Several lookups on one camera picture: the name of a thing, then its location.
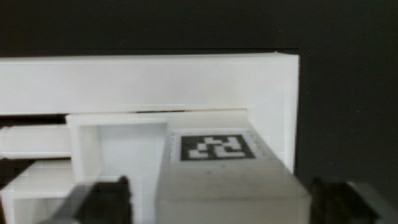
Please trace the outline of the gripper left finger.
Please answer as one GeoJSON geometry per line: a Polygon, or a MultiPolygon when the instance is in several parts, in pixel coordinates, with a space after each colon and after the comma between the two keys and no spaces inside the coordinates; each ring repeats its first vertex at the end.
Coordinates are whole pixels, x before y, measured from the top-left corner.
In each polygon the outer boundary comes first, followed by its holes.
{"type": "Polygon", "coordinates": [[[130,181],[78,185],[58,209],[58,224],[133,224],[130,181]]]}

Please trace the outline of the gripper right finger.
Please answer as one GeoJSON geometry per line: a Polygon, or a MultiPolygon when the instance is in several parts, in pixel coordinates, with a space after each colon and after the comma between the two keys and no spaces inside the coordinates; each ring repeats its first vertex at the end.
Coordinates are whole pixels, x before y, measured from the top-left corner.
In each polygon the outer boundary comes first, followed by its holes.
{"type": "Polygon", "coordinates": [[[364,182],[313,179],[309,224],[398,224],[398,210],[364,182]]]}

